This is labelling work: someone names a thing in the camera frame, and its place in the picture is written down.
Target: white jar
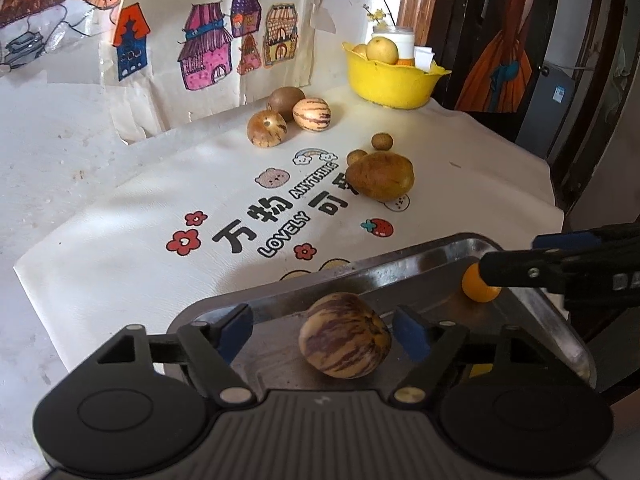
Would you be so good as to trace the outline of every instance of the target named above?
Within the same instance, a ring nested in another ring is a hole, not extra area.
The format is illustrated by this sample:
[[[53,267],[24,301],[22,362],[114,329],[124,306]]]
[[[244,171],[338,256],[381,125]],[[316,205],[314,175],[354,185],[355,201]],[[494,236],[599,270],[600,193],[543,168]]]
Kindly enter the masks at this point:
[[[412,28],[376,25],[371,37],[379,36],[393,41],[398,47],[398,65],[414,65],[415,34]]]

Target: white tablecloth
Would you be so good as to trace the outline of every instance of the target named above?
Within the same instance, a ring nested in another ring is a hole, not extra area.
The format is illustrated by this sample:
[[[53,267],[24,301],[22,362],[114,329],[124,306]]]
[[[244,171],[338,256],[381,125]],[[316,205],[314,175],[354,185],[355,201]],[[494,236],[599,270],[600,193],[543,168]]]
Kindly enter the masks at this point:
[[[348,88],[323,97],[334,113],[329,130],[292,125],[286,142],[266,150],[244,128],[217,134],[123,184],[18,261],[67,368],[125,324],[162,333],[197,300],[292,272],[458,232],[528,248],[561,229],[546,163],[467,115],[436,103],[389,110]],[[379,131],[414,164],[401,204],[357,196],[341,178],[347,153],[370,151]]]

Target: flower sprig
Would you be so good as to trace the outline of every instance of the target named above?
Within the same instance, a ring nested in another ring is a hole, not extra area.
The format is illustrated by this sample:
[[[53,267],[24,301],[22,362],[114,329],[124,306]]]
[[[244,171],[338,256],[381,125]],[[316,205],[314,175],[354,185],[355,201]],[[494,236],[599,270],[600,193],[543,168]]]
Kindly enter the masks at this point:
[[[391,23],[396,26],[396,20],[394,20],[394,17],[391,14],[391,9],[389,9],[388,3],[386,2],[386,0],[382,1],[385,3],[385,7],[388,12],[385,12],[382,9],[376,9],[372,11],[371,8],[366,4],[362,6],[362,8],[367,11],[367,19],[370,22],[376,22],[378,25],[386,25],[385,18],[391,18]]]

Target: white table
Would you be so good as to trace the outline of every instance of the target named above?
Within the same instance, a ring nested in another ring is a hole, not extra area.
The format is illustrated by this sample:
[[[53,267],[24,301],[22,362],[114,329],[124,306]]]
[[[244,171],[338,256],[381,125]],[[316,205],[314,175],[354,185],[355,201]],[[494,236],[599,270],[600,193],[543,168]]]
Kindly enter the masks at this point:
[[[38,75],[28,68],[19,75],[24,81],[0,80],[1,94],[10,94],[5,102],[5,147],[0,155],[0,171],[9,183],[0,218],[0,283],[5,294],[0,322],[0,351],[4,352],[0,376],[4,381],[10,378],[10,382],[1,393],[9,399],[20,399],[20,403],[0,402],[6,450],[0,450],[2,480],[20,478],[29,469],[42,466],[42,457],[32,442],[31,413],[37,400],[65,373],[11,266],[96,197],[141,173],[147,165],[244,123],[244,113],[260,107],[255,104],[247,110],[232,110],[126,146],[112,134],[98,87],[46,85],[43,79],[38,82]],[[55,117],[42,117],[40,103],[44,101],[49,102],[50,110],[57,110]],[[506,142],[504,145],[507,165],[518,173],[518,157],[530,155]],[[544,175],[542,161],[540,169]],[[545,203],[553,203],[548,175],[530,191]]]

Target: white container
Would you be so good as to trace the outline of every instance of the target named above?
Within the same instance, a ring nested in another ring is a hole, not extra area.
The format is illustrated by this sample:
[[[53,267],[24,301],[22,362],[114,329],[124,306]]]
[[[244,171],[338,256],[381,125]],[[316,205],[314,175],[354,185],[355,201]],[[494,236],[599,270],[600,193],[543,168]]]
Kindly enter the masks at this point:
[[[425,72],[431,71],[433,62],[433,50],[430,46],[417,46],[414,51],[415,66]]]
[[[415,34],[408,27],[373,27],[372,38],[382,37],[393,41],[398,47],[398,65],[414,65]]]

